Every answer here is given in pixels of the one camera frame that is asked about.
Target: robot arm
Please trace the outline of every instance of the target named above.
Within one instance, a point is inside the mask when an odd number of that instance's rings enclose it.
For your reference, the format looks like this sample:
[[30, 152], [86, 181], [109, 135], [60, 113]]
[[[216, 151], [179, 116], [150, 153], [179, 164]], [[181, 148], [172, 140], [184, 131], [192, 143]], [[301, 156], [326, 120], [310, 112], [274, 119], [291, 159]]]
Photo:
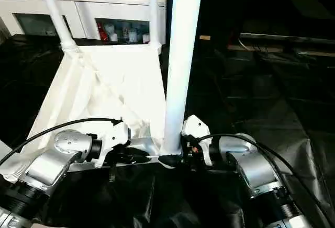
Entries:
[[130, 142], [130, 130], [121, 122], [113, 127], [110, 140], [75, 130], [59, 132], [52, 149], [37, 156], [0, 198], [0, 228], [29, 228], [31, 219], [55, 191], [73, 163], [97, 159], [101, 167], [108, 152]]
[[[196, 116], [185, 120], [182, 135], [188, 140], [209, 134], [208, 126]], [[249, 135], [237, 135], [255, 142]], [[199, 146], [202, 148], [204, 164], [211, 166], [213, 164], [210, 152], [211, 139], [207, 140], [206, 145], [199, 143]], [[270, 162], [258, 152], [254, 145], [239, 138], [222, 136], [219, 140], [218, 152], [223, 161], [241, 175], [250, 201], [255, 206], [263, 227], [311, 228]]]

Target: white cabinet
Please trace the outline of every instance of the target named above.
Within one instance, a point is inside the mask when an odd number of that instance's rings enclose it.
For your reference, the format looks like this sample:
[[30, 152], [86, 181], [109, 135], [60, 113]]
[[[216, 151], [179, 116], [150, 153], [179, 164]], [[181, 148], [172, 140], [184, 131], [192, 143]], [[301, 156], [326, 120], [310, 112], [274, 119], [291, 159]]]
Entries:
[[[108, 23], [108, 21], [115, 27], [122, 24], [122, 22], [124, 22], [124, 24], [130, 24], [131, 26], [128, 26], [129, 28], [142, 26], [148, 29], [148, 32], [145, 33], [149, 33], [149, 6], [94, 2], [76, 2], [76, 6], [87, 38], [100, 39], [97, 23]], [[158, 33], [162, 44], [165, 43], [165, 17], [165, 7], [159, 6]]]
[[[56, 0], [73, 38], [100, 39], [97, 22], [149, 32], [149, 0]], [[159, 37], [165, 43], [166, 0], [158, 0]], [[0, 0], [0, 17], [11, 35], [53, 35], [55, 29], [44, 0]], [[127, 42], [119, 32], [118, 39]]]
[[[85, 38], [75, 2], [57, 1], [57, 4], [73, 38]], [[0, 16], [11, 35], [53, 35], [52, 31], [55, 32], [44, 0], [0, 0]]]

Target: bottle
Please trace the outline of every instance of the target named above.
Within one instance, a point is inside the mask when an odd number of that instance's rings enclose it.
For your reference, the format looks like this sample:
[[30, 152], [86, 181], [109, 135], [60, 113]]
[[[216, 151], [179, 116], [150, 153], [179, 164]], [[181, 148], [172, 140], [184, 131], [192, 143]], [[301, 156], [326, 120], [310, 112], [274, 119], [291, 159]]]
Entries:
[[99, 31], [99, 35], [100, 35], [100, 39], [102, 41], [108, 41], [108, 35], [106, 34], [106, 32], [103, 30], [103, 26], [101, 25], [101, 23], [98, 23], [98, 31]]

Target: white metal stand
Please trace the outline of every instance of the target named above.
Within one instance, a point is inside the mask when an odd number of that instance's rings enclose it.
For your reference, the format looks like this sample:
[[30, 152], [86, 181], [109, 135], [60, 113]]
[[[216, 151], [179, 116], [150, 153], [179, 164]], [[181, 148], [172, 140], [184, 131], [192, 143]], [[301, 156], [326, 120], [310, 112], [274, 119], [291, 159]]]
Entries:
[[161, 154], [180, 154], [189, 73], [200, 0], [173, 0], [164, 146]]
[[61, 45], [64, 52], [78, 52], [78, 47], [74, 40], [71, 38], [71, 34], [65, 24], [62, 15], [56, 5], [55, 0], [46, 0], [48, 9], [50, 10], [50, 16], [52, 22], [56, 28], [59, 38], [61, 39]]

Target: black tarp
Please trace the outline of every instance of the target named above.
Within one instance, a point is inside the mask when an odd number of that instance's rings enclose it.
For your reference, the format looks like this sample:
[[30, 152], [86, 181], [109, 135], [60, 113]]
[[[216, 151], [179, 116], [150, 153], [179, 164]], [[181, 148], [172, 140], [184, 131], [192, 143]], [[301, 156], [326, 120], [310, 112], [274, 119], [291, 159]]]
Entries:
[[[0, 47], [1, 111], [8, 126], [0, 139], [12, 146], [29, 131], [62, 58], [55, 38], [41, 39], [15, 36]], [[166, 61], [163, 51], [164, 80]], [[335, 223], [332, 62], [246, 52], [195, 57], [185, 117], [196, 114], [212, 133], [248, 133], [278, 151]], [[9, 89], [12, 83], [17, 85]], [[281, 168], [306, 217], [314, 227], [327, 227], [297, 180]], [[158, 164], [70, 173], [40, 217], [65, 227], [257, 227], [236, 174]]]

